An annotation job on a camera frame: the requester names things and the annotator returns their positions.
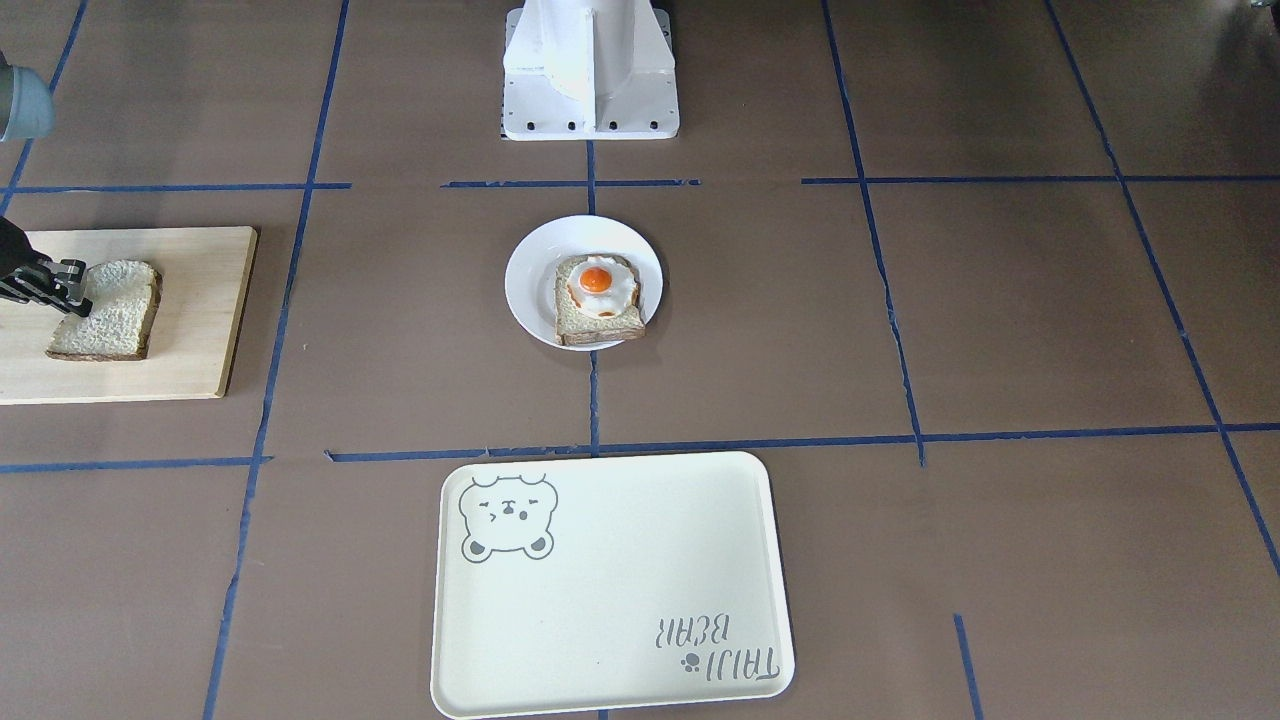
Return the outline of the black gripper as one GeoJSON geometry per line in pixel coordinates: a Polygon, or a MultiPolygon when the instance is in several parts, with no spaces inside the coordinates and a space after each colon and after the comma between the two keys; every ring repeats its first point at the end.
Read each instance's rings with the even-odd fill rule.
{"type": "Polygon", "coordinates": [[[17,304],[46,304],[60,313],[87,318],[92,313],[93,304],[84,296],[84,278],[87,266],[76,259],[51,260],[44,252],[36,251],[26,232],[1,218],[1,272],[3,272],[3,299],[17,304]],[[22,268],[35,268],[37,286],[42,290],[45,300],[36,296],[10,279],[22,268]]]}

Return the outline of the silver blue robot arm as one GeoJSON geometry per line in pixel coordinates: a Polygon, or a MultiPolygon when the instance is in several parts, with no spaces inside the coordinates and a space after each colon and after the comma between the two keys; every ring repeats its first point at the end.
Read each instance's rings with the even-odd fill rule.
{"type": "MultiPolygon", "coordinates": [[[[1,59],[3,141],[42,138],[52,131],[52,92],[38,73],[1,59]]],[[[93,304],[84,296],[87,266],[76,259],[54,260],[37,251],[28,234],[1,219],[1,297],[37,304],[86,318],[93,304]]]]}

